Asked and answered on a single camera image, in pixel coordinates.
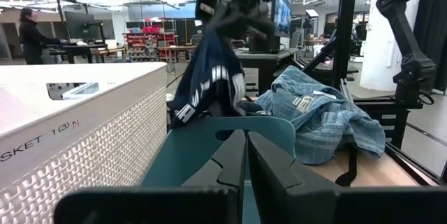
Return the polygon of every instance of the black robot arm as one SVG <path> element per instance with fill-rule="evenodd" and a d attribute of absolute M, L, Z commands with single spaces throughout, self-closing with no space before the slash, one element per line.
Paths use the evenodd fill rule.
<path fill-rule="evenodd" d="M 436 66 L 419 48 L 405 16 L 409 0 L 377 0 L 376 7 L 388 19 L 402 53 L 402 71 L 393 77 L 397 84 L 395 99 L 409 103 L 419 101 L 420 83 L 435 73 Z"/>

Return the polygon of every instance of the light blue plaid shirt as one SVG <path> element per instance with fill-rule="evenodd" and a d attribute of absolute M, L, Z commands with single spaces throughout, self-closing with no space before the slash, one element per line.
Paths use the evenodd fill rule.
<path fill-rule="evenodd" d="M 256 101 L 267 113 L 289 120 L 296 129 L 295 152 L 304 164 L 330 160 L 352 135 L 357 147 L 374 157 L 385 149 L 385 133 L 377 120 L 296 67 L 289 66 Z"/>

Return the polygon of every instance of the white textured bin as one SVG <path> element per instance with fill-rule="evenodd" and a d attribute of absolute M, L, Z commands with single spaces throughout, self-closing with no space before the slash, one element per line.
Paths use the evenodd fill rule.
<path fill-rule="evenodd" d="M 47 83 L 98 82 L 80 100 Z M 0 66 L 0 223 L 51 223 L 85 186 L 140 183 L 166 136 L 166 64 Z"/>

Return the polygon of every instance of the dark blue shirt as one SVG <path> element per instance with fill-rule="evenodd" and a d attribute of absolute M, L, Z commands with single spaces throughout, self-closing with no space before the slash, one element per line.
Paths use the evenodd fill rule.
<path fill-rule="evenodd" d="M 174 101 L 168 104 L 171 111 L 179 111 L 170 126 L 183 126 L 205 111 L 217 117 L 241 116 L 244 110 L 237 104 L 244 95 L 239 59 L 223 38 L 207 30 L 186 67 Z"/>

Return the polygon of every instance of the wooden surface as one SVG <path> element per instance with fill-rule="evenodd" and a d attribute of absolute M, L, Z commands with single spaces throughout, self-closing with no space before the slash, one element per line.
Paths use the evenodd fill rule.
<path fill-rule="evenodd" d="M 100 55 L 109 54 L 109 53 L 123 52 L 124 50 L 125 50 L 124 47 L 119 47 L 119 48 L 111 49 L 111 50 L 92 50 L 91 54 L 93 56 L 100 56 Z"/>
<path fill-rule="evenodd" d="M 326 179 L 335 181 L 348 171 L 349 155 L 343 150 L 337 150 L 335 157 L 323 165 L 308 165 L 314 172 Z M 421 175 L 429 184 L 436 185 L 427 177 Z M 357 177 L 351 186 L 419 186 L 390 156 L 384 154 L 380 159 L 371 158 L 358 153 Z"/>
<path fill-rule="evenodd" d="M 327 43 L 326 40 L 305 40 L 306 46 L 323 45 Z"/>
<path fill-rule="evenodd" d="M 159 50 L 194 50 L 196 46 L 158 47 Z"/>

